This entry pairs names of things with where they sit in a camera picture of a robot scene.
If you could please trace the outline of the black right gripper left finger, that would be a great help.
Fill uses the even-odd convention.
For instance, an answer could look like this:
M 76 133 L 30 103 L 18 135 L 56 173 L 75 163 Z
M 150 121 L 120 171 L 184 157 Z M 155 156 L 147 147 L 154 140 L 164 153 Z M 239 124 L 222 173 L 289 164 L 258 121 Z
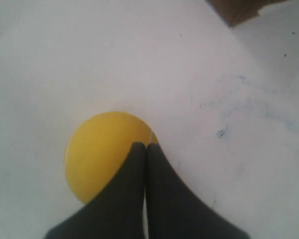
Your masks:
M 146 147 L 135 142 L 93 200 L 48 231 L 47 239 L 143 239 Z

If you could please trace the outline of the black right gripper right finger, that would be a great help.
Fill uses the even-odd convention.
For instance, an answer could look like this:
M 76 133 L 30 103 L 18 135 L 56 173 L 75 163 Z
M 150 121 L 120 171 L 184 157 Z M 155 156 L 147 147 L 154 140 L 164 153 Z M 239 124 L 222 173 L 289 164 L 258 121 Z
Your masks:
M 203 203 L 154 143 L 147 147 L 146 204 L 151 239 L 249 238 Z

